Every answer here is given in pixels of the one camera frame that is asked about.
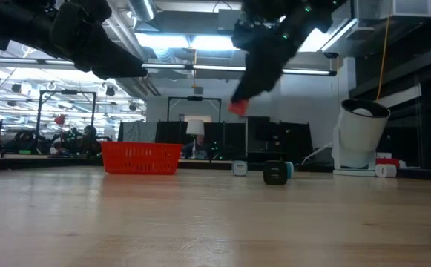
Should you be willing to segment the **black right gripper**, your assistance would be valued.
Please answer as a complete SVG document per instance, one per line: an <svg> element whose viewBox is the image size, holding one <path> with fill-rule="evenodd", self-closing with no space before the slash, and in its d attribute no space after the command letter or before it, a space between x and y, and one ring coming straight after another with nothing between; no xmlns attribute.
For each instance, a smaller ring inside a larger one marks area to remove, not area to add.
<svg viewBox="0 0 431 267"><path fill-rule="evenodd" d="M246 52L246 70L231 102L270 92L311 31L310 1L244 1L231 41Z"/></svg>

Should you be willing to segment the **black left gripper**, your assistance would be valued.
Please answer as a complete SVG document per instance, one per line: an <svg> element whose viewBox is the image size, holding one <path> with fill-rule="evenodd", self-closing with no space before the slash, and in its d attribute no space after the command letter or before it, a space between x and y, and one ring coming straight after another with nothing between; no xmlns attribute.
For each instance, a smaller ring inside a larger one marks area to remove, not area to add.
<svg viewBox="0 0 431 267"><path fill-rule="evenodd" d="M145 77L143 61L112 42L102 28L111 16L106 0L65 1L50 11L57 56L101 79Z"/></svg>

